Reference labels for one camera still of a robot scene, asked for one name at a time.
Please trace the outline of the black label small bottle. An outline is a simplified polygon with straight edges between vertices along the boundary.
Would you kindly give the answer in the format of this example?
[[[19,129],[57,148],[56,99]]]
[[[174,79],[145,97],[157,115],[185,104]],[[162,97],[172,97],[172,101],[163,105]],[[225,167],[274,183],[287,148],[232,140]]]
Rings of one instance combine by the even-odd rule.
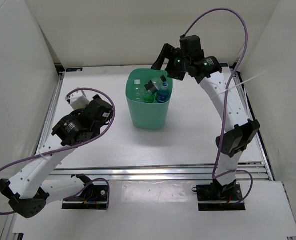
[[[161,89],[161,86],[167,79],[162,75],[157,78],[153,78],[148,83],[144,85],[145,89],[150,95],[154,95],[158,90]]]

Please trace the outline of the dark blue label bottle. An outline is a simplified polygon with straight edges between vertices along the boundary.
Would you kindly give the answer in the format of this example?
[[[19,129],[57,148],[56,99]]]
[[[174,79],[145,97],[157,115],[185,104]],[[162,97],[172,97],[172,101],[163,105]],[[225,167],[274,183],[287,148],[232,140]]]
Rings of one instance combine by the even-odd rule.
[[[161,88],[157,91],[155,101],[156,103],[163,104],[168,100],[168,97],[169,97],[168,84],[164,82],[162,83]]]

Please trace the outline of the clear unlabelled plastic bottle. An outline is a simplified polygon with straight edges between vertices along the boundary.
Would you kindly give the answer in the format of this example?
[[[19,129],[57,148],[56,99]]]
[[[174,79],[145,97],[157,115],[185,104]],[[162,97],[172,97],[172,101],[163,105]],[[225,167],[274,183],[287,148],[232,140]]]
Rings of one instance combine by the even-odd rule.
[[[134,97],[136,102],[141,102],[141,82],[140,79],[134,80]]]

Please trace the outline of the green soda bottle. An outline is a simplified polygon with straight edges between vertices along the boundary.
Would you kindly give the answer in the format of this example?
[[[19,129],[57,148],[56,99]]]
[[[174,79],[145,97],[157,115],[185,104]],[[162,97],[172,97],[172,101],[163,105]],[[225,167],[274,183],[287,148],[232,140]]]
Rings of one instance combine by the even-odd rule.
[[[147,104],[152,104],[155,100],[155,96],[153,94],[148,93],[147,91],[143,93],[143,101]]]

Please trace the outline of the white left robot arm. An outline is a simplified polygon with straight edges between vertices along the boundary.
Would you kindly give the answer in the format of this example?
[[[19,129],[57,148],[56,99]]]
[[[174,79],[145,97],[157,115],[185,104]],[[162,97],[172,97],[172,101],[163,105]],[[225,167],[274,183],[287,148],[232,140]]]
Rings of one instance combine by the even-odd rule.
[[[67,101],[73,111],[53,127],[39,154],[27,158],[27,165],[16,175],[0,179],[0,192],[9,200],[12,212],[26,219],[58,200],[88,202],[96,198],[94,181],[84,174],[73,174],[62,181],[47,181],[47,177],[76,148],[104,135],[101,128],[110,128],[114,105],[99,95],[88,100],[74,93]]]

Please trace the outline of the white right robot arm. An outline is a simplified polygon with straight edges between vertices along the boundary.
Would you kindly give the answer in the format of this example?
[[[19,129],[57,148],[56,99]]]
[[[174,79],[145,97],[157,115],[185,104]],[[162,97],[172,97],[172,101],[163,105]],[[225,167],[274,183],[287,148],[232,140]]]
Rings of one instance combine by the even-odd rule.
[[[223,200],[235,187],[237,165],[260,124],[247,116],[237,93],[229,96],[231,78],[224,78],[222,67],[214,56],[204,56],[198,36],[182,36],[179,44],[178,48],[164,44],[151,68],[160,70],[167,60],[165,71],[169,78],[182,81],[185,74],[194,78],[219,114],[222,127],[216,138],[218,153],[210,186],[213,196]]]

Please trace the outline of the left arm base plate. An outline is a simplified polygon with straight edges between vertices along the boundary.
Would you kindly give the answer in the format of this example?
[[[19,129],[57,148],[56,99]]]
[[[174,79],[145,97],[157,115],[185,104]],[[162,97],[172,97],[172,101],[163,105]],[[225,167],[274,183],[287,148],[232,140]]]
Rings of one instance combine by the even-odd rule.
[[[109,194],[109,184],[93,183],[79,195],[65,198],[61,208],[63,210],[107,210]]]

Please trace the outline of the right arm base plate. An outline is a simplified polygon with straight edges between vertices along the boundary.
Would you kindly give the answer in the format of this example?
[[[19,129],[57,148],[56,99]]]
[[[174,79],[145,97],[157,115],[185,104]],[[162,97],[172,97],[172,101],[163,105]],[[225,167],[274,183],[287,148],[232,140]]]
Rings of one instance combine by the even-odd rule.
[[[242,192],[240,185],[235,185],[223,195],[212,184],[196,185],[191,191],[197,195],[199,212],[224,212],[245,211],[245,205],[241,201]]]

